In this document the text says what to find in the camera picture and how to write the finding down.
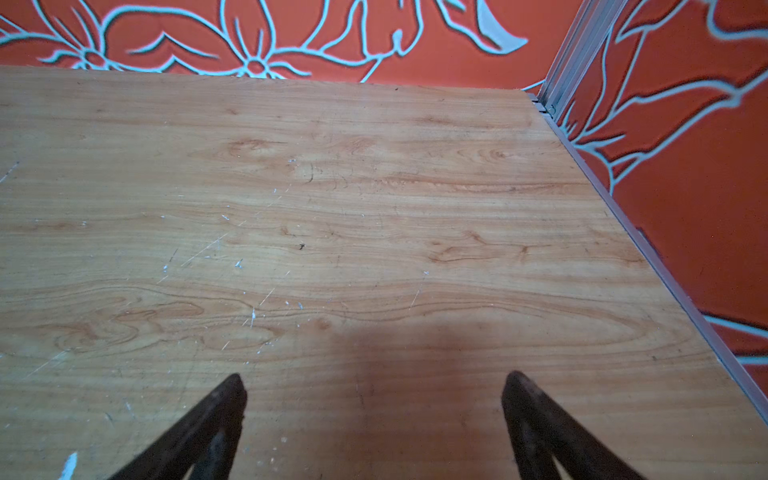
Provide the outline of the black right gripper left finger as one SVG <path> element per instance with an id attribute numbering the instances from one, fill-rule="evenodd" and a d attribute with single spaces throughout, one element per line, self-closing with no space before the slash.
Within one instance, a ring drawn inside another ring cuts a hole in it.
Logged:
<path id="1" fill-rule="evenodd" d="M 114 479 L 227 479 L 242 433 L 248 394 L 229 375 Z"/>

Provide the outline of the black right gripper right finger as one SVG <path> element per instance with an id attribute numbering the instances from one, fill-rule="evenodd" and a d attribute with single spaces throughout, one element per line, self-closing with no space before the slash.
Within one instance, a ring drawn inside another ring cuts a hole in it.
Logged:
<path id="1" fill-rule="evenodd" d="M 524 373 L 508 374 L 501 404 L 522 479 L 642 477 Z"/>

